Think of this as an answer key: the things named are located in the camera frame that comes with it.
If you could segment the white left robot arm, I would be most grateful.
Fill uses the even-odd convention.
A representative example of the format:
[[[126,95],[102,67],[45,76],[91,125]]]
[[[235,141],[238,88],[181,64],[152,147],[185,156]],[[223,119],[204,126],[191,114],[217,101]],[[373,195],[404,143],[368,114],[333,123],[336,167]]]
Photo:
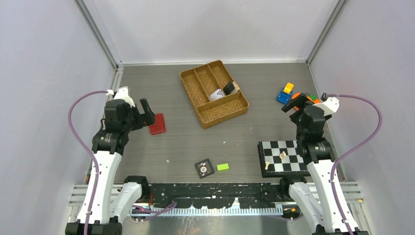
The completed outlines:
[[[140,103],[144,110],[142,114],[125,99],[106,103],[101,127],[89,149],[92,169],[86,197],[75,222],[66,225],[67,235],[120,235],[123,221],[133,204],[149,199],[147,178],[128,176],[121,192],[111,200],[115,174],[129,141],[129,133],[155,124],[155,114],[146,98],[142,98]]]

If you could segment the red leather card holder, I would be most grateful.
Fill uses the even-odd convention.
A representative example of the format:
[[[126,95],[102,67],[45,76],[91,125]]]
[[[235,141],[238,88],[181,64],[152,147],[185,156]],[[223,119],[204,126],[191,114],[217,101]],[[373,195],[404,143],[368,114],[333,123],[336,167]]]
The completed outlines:
[[[151,135],[162,134],[166,132],[164,116],[162,113],[155,115],[155,123],[149,126],[149,133]]]

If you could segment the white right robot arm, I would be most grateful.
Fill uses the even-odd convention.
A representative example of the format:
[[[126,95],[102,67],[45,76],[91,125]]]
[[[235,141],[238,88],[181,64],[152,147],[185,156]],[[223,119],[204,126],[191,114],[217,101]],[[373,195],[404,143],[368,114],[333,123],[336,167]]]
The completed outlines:
[[[318,198],[300,175],[282,177],[279,194],[286,201],[296,202],[315,235],[367,235],[348,209],[337,177],[338,163],[333,148],[323,137],[326,121],[339,106],[335,97],[325,95],[322,102],[315,103],[308,95],[300,93],[282,107],[283,112],[296,110],[289,118],[297,126],[298,153],[313,179]]]

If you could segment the black credit card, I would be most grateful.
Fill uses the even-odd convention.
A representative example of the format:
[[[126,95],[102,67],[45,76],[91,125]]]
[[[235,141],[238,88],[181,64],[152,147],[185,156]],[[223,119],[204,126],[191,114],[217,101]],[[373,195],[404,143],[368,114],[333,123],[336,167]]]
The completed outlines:
[[[230,95],[235,92],[237,92],[236,84],[234,82],[229,82],[224,88],[223,88],[225,95]]]

